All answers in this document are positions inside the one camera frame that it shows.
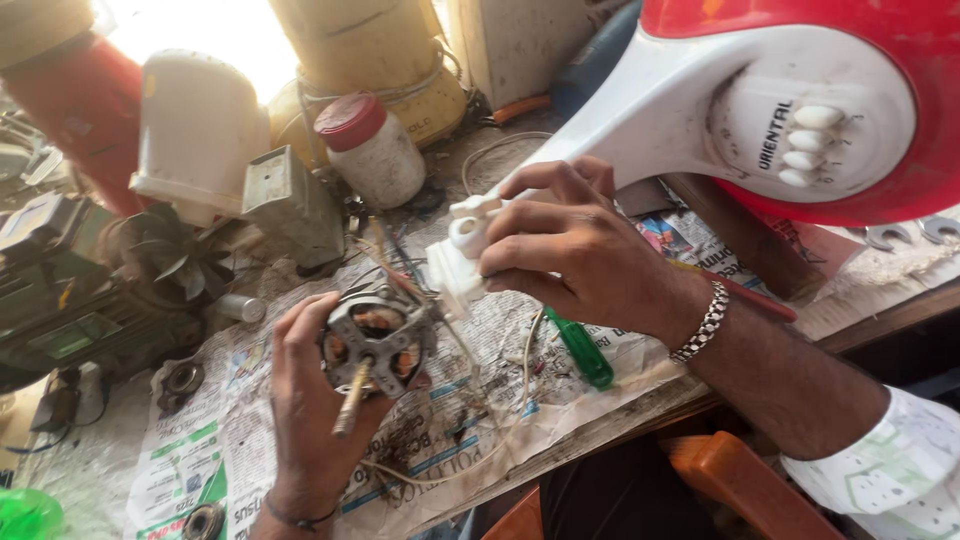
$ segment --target capacitor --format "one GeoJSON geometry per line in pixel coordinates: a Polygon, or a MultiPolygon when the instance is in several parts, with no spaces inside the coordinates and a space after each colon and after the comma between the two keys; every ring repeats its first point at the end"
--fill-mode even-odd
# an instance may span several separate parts
{"type": "Polygon", "coordinates": [[[267,313],[267,307],[252,296],[225,294],[217,301],[217,313],[245,323],[255,323],[267,313]]]}

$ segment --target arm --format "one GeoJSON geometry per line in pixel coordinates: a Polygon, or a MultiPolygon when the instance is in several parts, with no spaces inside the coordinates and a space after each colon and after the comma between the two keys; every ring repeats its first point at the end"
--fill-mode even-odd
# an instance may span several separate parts
{"type": "Polygon", "coordinates": [[[340,295],[311,296],[274,325],[272,405],[276,424],[276,483],[253,526],[256,540],[324,539],[331,519],[315,532],[279,520],[318,519],[333,511],[380,422],[394,402],[382,396],[360,405],[356,427],[346,439],[332,434],[344,397],[330,387],[316,345],[340,295]]]}
{"type": "MultiPolygon", "coordinates": [[[[608,165],[538,163],[501,195],[527,188],[549,188],[564,204],[514,201],[493,220],[480,260],[491,291],[527,292],[562,317],[653,335],[671,351],[696,332],[712,298],[709,283],[667,263],[615,212],[608,165]]],[[[798,459],[850,446],[889,403],[881,384],[736,300],[688,367],[798,459]]]]}

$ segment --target spanner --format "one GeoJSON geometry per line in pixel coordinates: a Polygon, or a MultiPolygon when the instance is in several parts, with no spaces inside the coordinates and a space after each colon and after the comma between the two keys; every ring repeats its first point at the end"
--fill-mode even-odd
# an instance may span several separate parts
{"type": "Polygon", "coordinates": [[[867,242],[867,245],[876,248],[882,251],[894,251],[894,246],[884,237],[887,234],[896,236],[900,240],[908,244],[913,243],[913,238],[910,237],[910,232],[903,227],[903,225],[897,223],[891,223],[889,225],[871,225],[866,228],[866,235],[863,240],[867,242]]]}
{"type": "Polygon", "coordinates": [[[917,227],[920,227],[920,234],[934,244],[944,243],[944,231],[960,234],[960,222],[948,217],[941,217],[937,214],[917,219],[915,222],[917,223],[917,227]]]}

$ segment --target white shirt sleeve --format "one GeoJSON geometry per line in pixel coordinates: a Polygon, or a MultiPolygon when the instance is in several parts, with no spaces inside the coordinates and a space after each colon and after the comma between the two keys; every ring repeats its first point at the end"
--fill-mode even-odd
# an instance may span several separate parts
{"type": "Polygon", "coordinates": [[[960,414],[944,405],[890,388],[886,414],[847,449],[781,460],[817,503],[851,514],[879,538],[960,531],[960,414]]]}

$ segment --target hand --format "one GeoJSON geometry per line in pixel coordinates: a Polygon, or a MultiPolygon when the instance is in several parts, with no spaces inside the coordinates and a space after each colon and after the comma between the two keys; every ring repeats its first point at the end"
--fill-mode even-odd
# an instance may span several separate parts
{"type": "Polygon", "coordinates": [[[488,291],[525,292],[565,319],[653,335],[671,351],[697,331],[710,284],[668,263],[616,212],[608,163],[535,163],[500,196],[528,188],[549,188],[562,204],[513,201],[493,219],[479,268],[488,291]]]}
{"type": "Polygon", "coordinates": [[[319,518],[333,509],[394,404],[382,395],[368,398],[350,436],[331,434],[344,396],[330,387],[316,341],[339,300],[336,292],[311,296],[274,324],[276,485],[270,498],[288,516],[319,518]]]}

